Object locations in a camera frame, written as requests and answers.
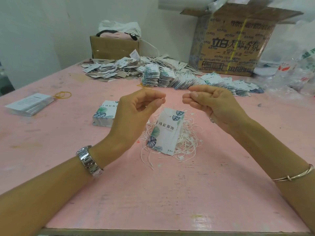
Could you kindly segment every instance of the pink tabletop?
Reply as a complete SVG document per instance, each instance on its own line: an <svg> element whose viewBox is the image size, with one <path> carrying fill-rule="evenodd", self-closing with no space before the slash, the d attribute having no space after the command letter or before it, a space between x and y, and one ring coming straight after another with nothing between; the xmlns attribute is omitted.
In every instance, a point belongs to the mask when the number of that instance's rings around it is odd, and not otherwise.
<svg viewBox="0 0 315 236"><path fill-rule="evenodd" d="M73 157L103 139L109 128L93 126L104 100L140 89L140 81L98 82L71 66L0 98L0 194ZM166 107L188 109L188 90L156 88ZM6 104L33 93L70 91L33 117L11 115ZM246 112L293 151L315 164L315 110L270 99L237 97ZM125 229L232 232L309 232L274 183L228 134L195 109L203 145L179 163L151 156L155 170L140 160L142 140L105 168L47 224L54 229Z"/></svg>

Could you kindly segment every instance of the pile of white string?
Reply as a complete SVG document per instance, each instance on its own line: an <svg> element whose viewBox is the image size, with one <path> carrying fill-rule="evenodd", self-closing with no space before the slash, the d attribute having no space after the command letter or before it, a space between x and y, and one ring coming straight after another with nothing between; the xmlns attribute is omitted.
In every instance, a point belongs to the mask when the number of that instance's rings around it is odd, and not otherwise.
<svg viewBox="0 0 315 236"><path fill-rule="evenodd" d="M158 119L160 114L157 114L154 116L155 120L153 121L153 123L147 125L146 131L144 131L144 133L142 134L142 140L144 140L144 141L143 141L143 148L140 152L140 158L141 158L142 162L144 164L146 164L147 166L149 166L152 170L154 170L154 168L153 168L152 162L150 161L150 154L151 153L152 154L161 154L162 156L160 156L158 158L174 157L177 160L179 160L179 162L185 162L185 161L192 159L196 155L196 148L198 146L202 145L203 141L199 140L197 138L197 131L196 131L197 127L199 127L199 128L201 128L201 127L196 125L195 120L192 117L187 116L187 115L193 115L193 113L188 113L187 110L182 110L182 111L185 112L185 117L183 119L183 125L182 125L181 130L180 130L179 138L177 140L177 144L176 144L173 156L165 155L163 153L154 151L150 147L147 146L147 142L150 139L151 133L153 131L153 128L155 127L155 124L156 124L157 119ZM148 155L148 163L149 164L147 164L143 161L143 158L142 158L143 157L143 155L142 155L143 150L149 152L149 155ZM190 154L192 154L192 156L189 157L188 159L183 158L185 155L190 155Z"/></svg>

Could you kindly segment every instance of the white roll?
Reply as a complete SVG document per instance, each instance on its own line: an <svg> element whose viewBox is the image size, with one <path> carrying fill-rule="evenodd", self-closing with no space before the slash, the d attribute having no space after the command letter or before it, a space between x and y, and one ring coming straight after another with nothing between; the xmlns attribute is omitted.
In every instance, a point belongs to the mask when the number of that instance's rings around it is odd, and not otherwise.
<svg viewBox="0 0 315 236"><path fill-rule="evenodd" d="M214 0L158 0L158 8L171 11L182 11L184 9L206 10L208 4Z"/></svg>

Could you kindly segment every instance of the person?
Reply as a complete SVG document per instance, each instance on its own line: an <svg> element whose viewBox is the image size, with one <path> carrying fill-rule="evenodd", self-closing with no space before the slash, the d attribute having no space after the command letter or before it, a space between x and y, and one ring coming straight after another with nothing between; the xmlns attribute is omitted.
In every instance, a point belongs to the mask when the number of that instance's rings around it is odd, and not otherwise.
<svg viewBox="0 0 315 236"><path fill-rule="evenodd" d="M297 176L310 169L311 166L305 160L251 119L230 91L208 85L192 86L189 90L190 93L183 95L183 103L204 111L245 148L271 179ZM166 94L162 92L141 89L120 98L109 134L88 150L98 167L104 168L133 145L142 134L149 117L165 103L165 97ZM92 178L80 158L75 156L2 194L2 235L35 235ZM313 231L314 183L315 170L292 181L275 182Z"/></svg>

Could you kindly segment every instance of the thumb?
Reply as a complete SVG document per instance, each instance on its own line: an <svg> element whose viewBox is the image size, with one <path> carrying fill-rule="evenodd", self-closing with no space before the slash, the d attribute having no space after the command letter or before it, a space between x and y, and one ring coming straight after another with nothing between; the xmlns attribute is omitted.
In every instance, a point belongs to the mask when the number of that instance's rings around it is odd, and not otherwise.
<svg viewBox="0 0 315 236"><path fill-rule="evenodd" d="M212 94L207 92L191 92L190 97L201 105L214 107L216 99L211 97Z"/></svg>
<svg viewBox="0 0 315 236"><path fill-rule="evenodd" d="M149 118L162 104L163 99L155 99L142 112Z"/></svg>

